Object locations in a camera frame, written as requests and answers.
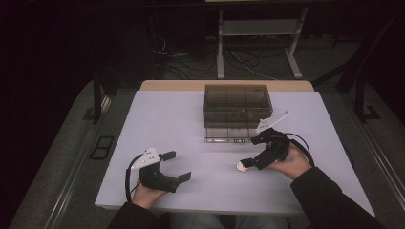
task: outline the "white plastic part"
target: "white plastic part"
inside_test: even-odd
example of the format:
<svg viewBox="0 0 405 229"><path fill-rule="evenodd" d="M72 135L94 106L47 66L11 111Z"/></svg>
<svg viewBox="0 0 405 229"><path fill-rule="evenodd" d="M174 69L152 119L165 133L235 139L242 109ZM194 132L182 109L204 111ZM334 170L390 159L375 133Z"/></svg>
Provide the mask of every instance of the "white plastic part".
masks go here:
<svg viewBox="0 0 405 229"><path fill-rule="evenodd" d="M246 168L241 161L239 161L238 164L236 164L236 168L241 172L246 172L248 170L248 168Z"/></svg>
<svg viewBox="0 0 405 229"><path fill-rule="evenodd" d="M289 114L289 111L285 111L282 114L277 114L273 115L271 117L268 117L266 119L260 119L260 123L256 128L256 133L260 133L262 131L265 131L267 129L270 129L272 126L274 126L277 122L281 121L283 118L285 118Z"/></svg>
<svg viewBox="0 0 405 229"><path fill-rule="evenodd" d="M134 165L131 167L131 170L140 169L151 164L158 163L160 161L158 152L155 148L151 147L143 153L143 155L135 161Z"/></svg>

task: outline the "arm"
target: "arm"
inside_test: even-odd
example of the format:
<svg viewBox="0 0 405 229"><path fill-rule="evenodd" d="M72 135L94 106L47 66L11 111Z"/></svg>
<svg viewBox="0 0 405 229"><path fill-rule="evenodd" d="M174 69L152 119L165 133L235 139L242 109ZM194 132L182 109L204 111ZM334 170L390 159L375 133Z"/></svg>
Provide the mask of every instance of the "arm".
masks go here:
<svg viewBox="0 0 405 229"><path fill-rule="evenodd" d="M268 166L293 179L292 191L314 228L384 228L339 186L290 145L285 161Z"/></svg>
<svg viewBox="0 0 405 229"><path fill-rule="evenodd" d="M140 183L134 193L132 202L124 203L114 216L108 228L158 228L158 218L149 210L155 202L166 193L167 192L161 190L146 188Z"/></svg>

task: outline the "white table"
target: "white table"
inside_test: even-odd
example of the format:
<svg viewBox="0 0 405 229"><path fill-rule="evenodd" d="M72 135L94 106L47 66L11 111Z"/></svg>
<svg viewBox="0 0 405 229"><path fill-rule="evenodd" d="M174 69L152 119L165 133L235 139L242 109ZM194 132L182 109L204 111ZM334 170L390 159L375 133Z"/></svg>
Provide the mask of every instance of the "white table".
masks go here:
<svg viewBox="0 0 405 229"><path fill-rule="evenodd" d="M203 127L204 91L139 91L125 121L96 205L107 209L125 201L125 169L130 161L154 146L158 153L176 151L177 157L161 164L170 177L192 172L176 194L162 197L155 207L165 211L226 214L302 214L290 190L291 180L271 170L237 171L236 163L254 157L264 145L206 143ZM316 166L343 192L374 215L352 169L319 93L270 92L274 114L290 115L274 126L295 133L309 144ZM132 173L132 187L138 171Z"/></svg>

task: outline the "black sleeve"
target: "black sleeve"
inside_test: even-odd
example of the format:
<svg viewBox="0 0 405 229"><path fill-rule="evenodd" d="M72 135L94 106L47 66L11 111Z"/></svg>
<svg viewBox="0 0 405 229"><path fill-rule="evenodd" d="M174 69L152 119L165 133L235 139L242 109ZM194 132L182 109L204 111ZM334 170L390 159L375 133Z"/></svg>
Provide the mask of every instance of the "black sleeve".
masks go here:
<svg viewBox="0 0 405 229"><path fill-rule="evenodd" d="M158 227L158 218L153 213L129 202L122 205L108 226L109 229L155 229Z"/></svg>
<svg viewBox="0 0 405 229"><path fill-rule="evenodd" d="M313 228L384 228L318 168L296 178L291 188Z"/></svg>

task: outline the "storage organizer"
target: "storage organizer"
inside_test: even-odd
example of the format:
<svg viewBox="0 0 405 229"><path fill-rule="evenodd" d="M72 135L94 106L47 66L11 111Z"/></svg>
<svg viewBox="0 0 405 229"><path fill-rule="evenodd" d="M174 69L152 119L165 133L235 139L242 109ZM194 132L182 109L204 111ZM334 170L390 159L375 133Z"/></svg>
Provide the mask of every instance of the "storage organizer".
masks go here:
<svg viewBox="0 0 405 229"><path fill-rule="evenodd" d="M272 114L266 85L206 85L204 127L207 142L248 142L260 119Z"/></svg>

